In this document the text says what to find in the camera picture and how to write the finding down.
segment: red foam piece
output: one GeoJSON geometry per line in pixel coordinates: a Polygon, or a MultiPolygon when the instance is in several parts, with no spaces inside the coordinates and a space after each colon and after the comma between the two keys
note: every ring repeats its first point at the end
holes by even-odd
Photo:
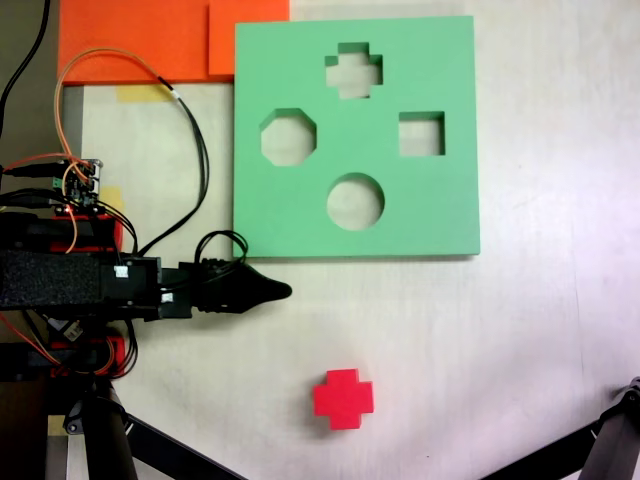
{"type": "Polygon", "coordinates": [[[211,0],[209,7],[209,76],[232,82],[237,23],[286,22],[289,0],[211,0]]]}
{"type": "MultiPolygon", "coordinates": [[[[235,25],[289,19],[289,0],[60,0],[58,73],[94,47],[130,50],[169,82],[233,81],[235,25]]],[[[77,64],[65,84],[154,83],[119,55],[77,64]]]]}
{"type": "Polygon", "coordinates": [[[329,417],[331,430],[360,428],[363,413],[373,413],[373,384],[360,382],[358,370],[331,370],[326,385],[313,387],[313,412],[329,417]]]}
{"type": "MultiPolygon", "coordinates": [[[[170,82],[208,79],[209,0],[61,0],[58,73],[78,53],[118,47],[144,58],[170,82]]],[[[118,55],[85,59],[66,84],[153,83],[118,55]]]]}

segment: white table surface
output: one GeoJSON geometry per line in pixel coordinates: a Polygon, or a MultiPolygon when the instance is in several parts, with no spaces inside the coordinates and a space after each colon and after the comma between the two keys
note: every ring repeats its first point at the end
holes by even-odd
{"type": "MultiPolygon", "coordinates": [[[[471,480],[595,419],[640,373],[640,3],[291,9],[293,20],[475,17],[482,254],[255,261],[294,295],[242,316],[137,322],[140,360],[116,382],[123,404],[252,480],[471,480]],[[340,368],[373,381],[376,411],[329,434],[310,391],[340,368]]],[[[179,90],[212,181],[196,217],[151,251],[165,266],[231,227],[233,89],[179,90]]],[[[142,242],[194,203],[195,147],[174,105],[85,88],[82,144],[122,188],[142,242]]],[[[86,478],[82,439],[71,446],[69,478],[86,478]]],[[[148,470],[141,478],[162,478],[148,470]]]]}

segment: octagonal hole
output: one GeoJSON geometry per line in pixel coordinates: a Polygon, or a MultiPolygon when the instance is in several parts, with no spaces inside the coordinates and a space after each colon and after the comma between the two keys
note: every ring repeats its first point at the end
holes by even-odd
{"type": "Polygon", "coordinates": [[[301,165],[316,149],[316,124],[299,108],[278,108],[260,125],[262,154],[278,167],[301,165]]]}
{"type": "Polygon", "coordinates": [[[345,230],[364,230],[382,216],[384,193],[380,184],[364,173],[350,173],[334,183],[327,198],[327,213],[345,230]]]}

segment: yellow tape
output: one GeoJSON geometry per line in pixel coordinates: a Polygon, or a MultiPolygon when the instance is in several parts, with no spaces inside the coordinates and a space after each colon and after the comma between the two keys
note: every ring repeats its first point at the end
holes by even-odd
{"type": "Polygon", "coordinates": [[[64,415],[49,415],[47,420],[47,431],[50,437],[64,437],[67,435],[67,431],[62,426],[64,423],[64,415]]]}
{"type": "Polygon", "coordinates": [[[120,190],[120,187],[105,187],[100,185],[100,200],[121,212],[124,210],[122,190],[120,190]]]}
{"type": "Polygon", "coordinates": [[[117,85],[118,103],[171,102],[173,97],[164,85],[117,85]]]}

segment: black foam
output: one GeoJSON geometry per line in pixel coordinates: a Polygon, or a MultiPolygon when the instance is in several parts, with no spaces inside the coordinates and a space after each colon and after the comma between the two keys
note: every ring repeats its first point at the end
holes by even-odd
{"type": "Polygon", "coordinates": [[[0,309],[93,305],[100,300],[97,259],[0,250],[0,309]]]}

